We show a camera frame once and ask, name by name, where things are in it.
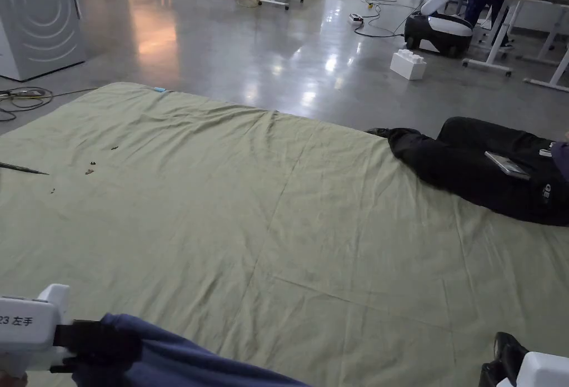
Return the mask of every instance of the dark stick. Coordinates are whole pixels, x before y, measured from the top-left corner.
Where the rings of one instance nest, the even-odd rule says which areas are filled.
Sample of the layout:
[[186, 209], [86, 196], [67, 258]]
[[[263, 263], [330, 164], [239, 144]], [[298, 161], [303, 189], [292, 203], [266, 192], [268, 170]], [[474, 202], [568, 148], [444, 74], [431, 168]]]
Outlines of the dark stick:
[[48, 173], [40, 172], [40, 171], [34, 171], [33, 169], [24, 168], [22, 166], [9, 165], [7, 163], [1, 163], [1, 161], [0, 161], [0, 168], [14, 169], [15, 171], [20, 171], [20, 172], [38, 173], [40, 175], [49, 175]]

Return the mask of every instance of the white table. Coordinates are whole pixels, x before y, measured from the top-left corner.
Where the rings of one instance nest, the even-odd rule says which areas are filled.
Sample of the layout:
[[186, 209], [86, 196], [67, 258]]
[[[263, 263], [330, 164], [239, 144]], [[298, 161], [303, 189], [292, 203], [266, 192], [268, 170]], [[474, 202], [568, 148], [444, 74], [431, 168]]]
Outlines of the white table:
[[[500, 46], [502, 44], [502, 40], [503, 40], [504, 36], [506, 35], [506, 32], [509, 29], [511, 29], [511, 27], [514, 25], [514, 23], [516, 22], [516, 18], [518, 16], [523, 4], [526, 2], [542, 3], [542, 4], [554, 4], [554, 3], [546, 2], [543, 0], [504, 0], [502, 8], [500, 9], [500, 12], [498, 13], [497, 21], [494, 24], [494, 26], [492, 27], [492, 31], [491, 31], [490, 36], [489, 36], [489, 41], [492, 42], [492, 40], [494, 40], [494, 36], [497, 35], [497, 37], [494, 41], [494, 44], [492, 45], [492, 49], [490, 50], [490, 54], [488, 55], [488, 59], [485, 61], [477, 61], [475, 59], [465, 58], [465, 59], [463, 59], [463, 65], [464, 66], [468, 66], [470, 64], [480, 65], [480, 66], [484, 66], [484, 67], [487, 67], [487, 68], [492, 69], [492, 70], [498, 70], [498, 71], [505, 72], [507, 77], [510, 77], [512, 75], [512, 71], [513, 71], [512, 68], [496, 63], [496, 56], [500, 50]], [[548, 59], [545, 59], [545, 56], [549, 50], [549, 47], [551, 46], [551, 43], [553, 42], [555, 35], [557, 34], [557, 32], [558, 32], [558, 30], [562, 24], [563, 18], [566, 14], [565, 9], [568, 9], [569, 6], [564, 5], [564, 4], [556, 4], [556, 6], [559, 6], [562, 9], [562, 12], [560, 14], [558, 21], [553, 25], [551, 32], [550, 32], [549, 36], [547, 37], [547, 40], [545, 41], [545, 44], [543, 45], [539, 55], [537, 57], [522, 56], [521, 59], [525, 59], [527, 61], [541, 62], [541, 63], [545, 63], [548, 65], [556, 65], [557, 64], [554, 61], [550, 61]], [[508, 14], [507, 14], [503, 24], [500, 26], [502, 18], [506, 14], [507, 8], [509, 8]], [[555, 74], [553, 75], [553, 77], [551, 78], [551, 80], [549, 82], [542, 82], [542, 81], [532, 80], [532, 79], [528, 79], [528, 78], [524, 79], [524, 81], [527, 83], [534, 84], [534, 85], [551, 87], [551, 88], [555, 88], [558, 90], [565, 90], [566, 92], [569, 92], [569, 88], [557, 85], [557, 83], [559, 82], [559, 79], [563, 75], [563, 72], [567, 68], [568, 63], [569, 63], [569, 51], [565, 55], [565, 57], [563, 58], [563, 61], [561, 61], [559, 68], [557, 69], [557, 71], [555, 72]]]

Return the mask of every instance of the green cloth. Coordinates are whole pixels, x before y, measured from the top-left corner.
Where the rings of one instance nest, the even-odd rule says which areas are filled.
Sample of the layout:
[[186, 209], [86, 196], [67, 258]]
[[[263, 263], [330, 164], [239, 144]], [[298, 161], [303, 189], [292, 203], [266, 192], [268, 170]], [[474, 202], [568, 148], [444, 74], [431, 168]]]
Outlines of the green cloth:
[[0, 170], [0, 292], [70, 285], [72, 318], [132, 314], [315, 387], [475, 386], [497, 331], [569, 355], [569, 229], [425, 186], [377, 136], [116, 83], [0, 159], [50, 173]]

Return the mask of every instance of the smartphone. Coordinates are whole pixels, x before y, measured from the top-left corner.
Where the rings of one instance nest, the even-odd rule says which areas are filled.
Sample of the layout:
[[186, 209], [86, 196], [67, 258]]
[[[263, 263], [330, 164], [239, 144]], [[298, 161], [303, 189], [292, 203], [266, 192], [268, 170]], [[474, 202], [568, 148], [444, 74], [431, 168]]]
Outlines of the smartphone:
[[487, 151], [484, 154], [497, 164], [506, 175], [513, 176], [514, 178], [525, 179], [526, 181], [529, 180], [529, 174], [509, 158], [499, 156], [498, 154], [491, 153], [490, 151]]

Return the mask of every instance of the black shoe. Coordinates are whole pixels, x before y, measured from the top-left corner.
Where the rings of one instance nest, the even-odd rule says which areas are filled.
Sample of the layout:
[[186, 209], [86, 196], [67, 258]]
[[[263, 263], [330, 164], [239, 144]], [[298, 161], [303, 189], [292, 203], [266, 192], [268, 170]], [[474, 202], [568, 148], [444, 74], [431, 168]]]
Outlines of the black shoe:
[[373, 129], [366, 130], [366, 132], [371, 133], [372, 135], [377, 135], [377, 136], [381, 136], [381, 137], [388, 137], [390, 130], [391, 129], [387, 129], [386, 127], [375, 127]]
[[496, 387], [504, 378], [506, 378], [506, 372], [500, 361], [484, 363], [480, 371], [478, 387]]
[[504, 348], [508, 344], [518, 349], [524, 356], [528, 352], [527, 348], [521, 345], [512, 334], [496, 333], [496, 336], [494, 337], [494, 360], [502, 360]]

